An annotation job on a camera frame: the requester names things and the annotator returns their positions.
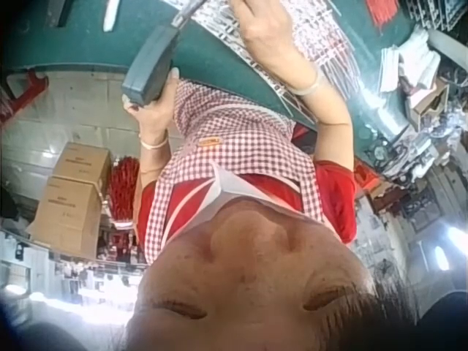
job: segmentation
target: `red shirt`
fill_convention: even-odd
[[[333,228],[343,243],[348,244],[355,238],[357,228],[354,207],[356,193],[354,175],[350,170],[334,162],[320,161],[315,162],[314,165],[323,213],[333,225]],[[301,194],[286,183],[267,175],[248,174],[240,175],[240,177],[268,195],[274,195],[285,201],[296,211],[303,210]],[[176,214],[169,230],[168,238],[184,226],[197,212],[211,185],[211,183],[209,183],[202,186],[206,181],[207,179],[197,179],[174,186],[167,208],[166,222],[174,214],[174,210],[178,207],[182,199],[186,198],[186,196],[198,186],[201,187]],[[144,245],[145,243],[146,226],[154,199],[155,185],[156,182],[149,184],[142,193],[137,225],[140,245]]]

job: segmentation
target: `bracelet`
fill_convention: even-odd
[[[323,72],[319,68],[317,69],[317,79],[314,81],[314,84],[312,84],[310,87],[304,89],[304,90],[296,90],[288,86],[288,90],[291,91],[294,95],[297,95],[298,97],[306,97],[307,95],[312,94],[317,90],[317,88],[320,86],[321,82],[323,79]]]
[[[158,145],[149,145],[149,144],[145,143],[143,140],[141,140],[141,135],[138,135],[138,137],[140,138],[141,146],[144,147],[146,150],[156,150],[156,149],[161,148],[162,146],[166,145],[167,142],[169,141],[169,133],[167,133],[167,130],[165,132],[164,140]]]

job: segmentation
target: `hand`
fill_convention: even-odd
[[[128,97],[122,96],[125,111],[132,115],[140,125],[140,138],[144,143],[158,145],[164,140],[165,131],[174,116],[178,78],[178,69],[172,68],[167,76],[161,97],[145,107],[133,105]]]
[[[280,0],[230,0],[252,57],[269,73],[298,90],[317,78],[293,40],[293,21]]]

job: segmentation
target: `red bundle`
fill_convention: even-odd
[[[374,25],[382,29],[398,12],[398,0],[366,0]]]
[[[136,158],[124,157],[110,174],[110,213],[115,221],[131,221],[133,197],[140,163]]]

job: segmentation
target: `woman's left hand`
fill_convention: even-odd
[[[125,111],[140,125],[140,138],[144,143],[158,145],[164,140],[165,131],[174,116],[178,78],[178,69],[172,68],[161,97],[145,107],[133,105],[128,97],[122,96]]]

